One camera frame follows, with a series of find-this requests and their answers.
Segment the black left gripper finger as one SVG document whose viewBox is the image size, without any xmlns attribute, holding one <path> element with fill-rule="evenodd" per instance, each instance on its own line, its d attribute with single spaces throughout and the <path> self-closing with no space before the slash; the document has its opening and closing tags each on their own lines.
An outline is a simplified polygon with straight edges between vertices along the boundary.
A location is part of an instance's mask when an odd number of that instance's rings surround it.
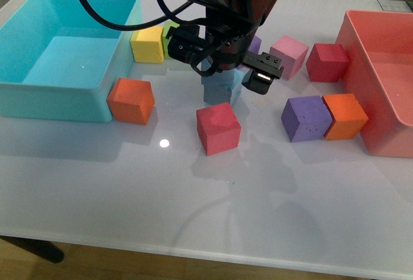
<svg viewBox="0 0 413 280">
<path fill-rule="evenodd" d="M 249 68 L 242 85 L 257 94 L 267 94 L 275 79 L 280 79 L 283 73 L 281 59 L 268 53 L 255 54 L 247 52 L 243 66 Z"/>
<path fill-rule="evenodd" d="M 182 63 L 190 63 L 191 57 L 204 50 L 207 45 L 206 40 L 200 38 L 199 31 L 198 25 L 171 27 L 167 34 L 170 38 L 169 56 Z"/>
</svg>

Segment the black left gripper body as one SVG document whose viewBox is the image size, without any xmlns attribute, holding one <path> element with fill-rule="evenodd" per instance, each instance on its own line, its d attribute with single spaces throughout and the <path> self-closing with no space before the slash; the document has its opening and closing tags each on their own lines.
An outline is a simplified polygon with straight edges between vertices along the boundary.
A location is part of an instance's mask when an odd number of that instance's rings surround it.
<svg viewBox="0 0 413 280">
<path fill-rule="evenodd" d="M 215 24 L 205 30 L 205 46 L 193 56 L 193 70 L 214 74 L 243 64 L 256 34 L 255 25 L 235 22 L 232 26 Z"/>
</svg>

